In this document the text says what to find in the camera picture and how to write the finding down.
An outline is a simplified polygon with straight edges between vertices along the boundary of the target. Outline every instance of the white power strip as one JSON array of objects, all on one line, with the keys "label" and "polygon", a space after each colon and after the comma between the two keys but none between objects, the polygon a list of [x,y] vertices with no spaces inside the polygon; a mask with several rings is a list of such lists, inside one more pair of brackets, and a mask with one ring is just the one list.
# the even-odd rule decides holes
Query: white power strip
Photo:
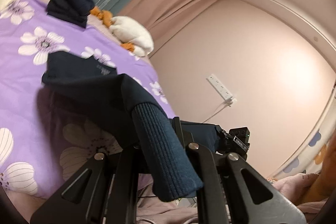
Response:
[{"label": "white power strip", "polygon": [[222,84],[221,81],[216,77],[216,75],[211,74],[207,77],[209,83],[215,88],[215,90],[220,94],[226,103],[232,104],[236,101],[232,93]]}]

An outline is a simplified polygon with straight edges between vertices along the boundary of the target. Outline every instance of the floral bedding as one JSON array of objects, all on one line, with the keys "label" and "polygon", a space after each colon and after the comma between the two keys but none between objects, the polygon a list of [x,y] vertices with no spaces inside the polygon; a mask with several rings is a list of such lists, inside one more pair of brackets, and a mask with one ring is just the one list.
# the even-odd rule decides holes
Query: floral bedding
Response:
[{"label": "floral bedding", "polygon": [[94,56],[133,77],[174,116],[148,63],[93,27],[58,20],[45,9],[39,0],[15,0],[0,12],[0,185],[41,198],[50,197],[97,151],[121,151],[76,102],[42,85],[48,53]]}]

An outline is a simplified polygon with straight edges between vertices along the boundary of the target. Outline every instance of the folded navy clothing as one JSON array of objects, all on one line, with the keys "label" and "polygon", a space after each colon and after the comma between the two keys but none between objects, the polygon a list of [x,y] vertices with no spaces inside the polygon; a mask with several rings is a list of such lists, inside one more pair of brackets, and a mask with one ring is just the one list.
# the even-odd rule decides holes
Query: folded navy clothing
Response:
[{"label": "folded navy clothing", "polygon": [[93,0],[50,0],[47,14],[85,28],[94,6]]},{"label": "folded navy clothing", "polygon": [[168,202],[203,186],[165,112],[143,87],[94,57],[49,54],[42,82],[81,103],[88,117],[113,133],[122,148],[140,142],[154,192]]}]

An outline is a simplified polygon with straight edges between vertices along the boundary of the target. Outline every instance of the power outlet socket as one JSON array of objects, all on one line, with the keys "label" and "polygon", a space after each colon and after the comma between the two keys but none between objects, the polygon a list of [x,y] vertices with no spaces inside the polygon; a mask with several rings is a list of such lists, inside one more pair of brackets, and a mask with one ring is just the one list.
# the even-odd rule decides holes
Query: power outlet socket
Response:
[{"label": "power outlet socket", "polygon": [[224,99],[224,101],[229,101],[233,99],[232,93],[223,85],[223,83],[217,78],[216,75],[211,74],[207,77],[210,85],[212,85],[215,90],[220,94],[220,96]]}]

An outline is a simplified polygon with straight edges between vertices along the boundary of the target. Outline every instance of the purple bedspread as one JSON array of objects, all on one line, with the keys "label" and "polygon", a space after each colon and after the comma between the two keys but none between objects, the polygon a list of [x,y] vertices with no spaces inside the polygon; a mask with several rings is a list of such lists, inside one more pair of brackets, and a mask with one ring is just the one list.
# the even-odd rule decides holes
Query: purple bedspread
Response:
[{"label": "purple bedspread", "polygon": [[41,84],[49,52],[94,56],[126,73],[174,112],[155,70],[96,29],[46,15],[39,0],[15,0],[0,12],[0,184],[48,198],[94,153],[117,153],[114,137],[75,102]]}]

